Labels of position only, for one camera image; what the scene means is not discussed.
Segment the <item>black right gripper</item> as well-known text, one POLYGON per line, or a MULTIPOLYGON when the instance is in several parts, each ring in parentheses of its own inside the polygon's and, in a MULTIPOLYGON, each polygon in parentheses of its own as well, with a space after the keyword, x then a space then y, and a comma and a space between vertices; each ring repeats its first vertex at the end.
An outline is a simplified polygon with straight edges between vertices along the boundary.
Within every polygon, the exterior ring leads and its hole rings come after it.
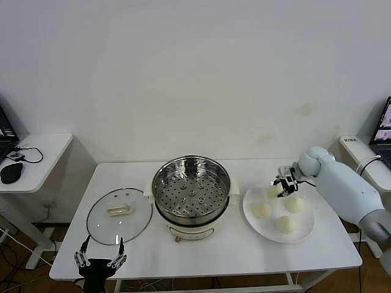
POLYGON ((276 176, 273 185, 278 187, 278 198, 286 197, 299 190, 298 182, 291 170, 287 171, 284 175, 283 183, 281 177, 276 176))

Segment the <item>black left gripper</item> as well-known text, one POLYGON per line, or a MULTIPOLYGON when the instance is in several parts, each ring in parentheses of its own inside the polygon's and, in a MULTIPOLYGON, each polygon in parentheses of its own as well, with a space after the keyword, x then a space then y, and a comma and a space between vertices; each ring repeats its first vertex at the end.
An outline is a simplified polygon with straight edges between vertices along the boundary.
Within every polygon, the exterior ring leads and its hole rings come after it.
POLYGON ((118 255, 112 261, 110 259, 88 259, 86 251, 89 240, 90 235, 74 255, 76 265, 79 267, 79 274, 84 279, 82 291, 85 293, 106 292, 105 282, 112 276, 112 268, 120 268, 127 258, 123 238, 120 238, 118 255))

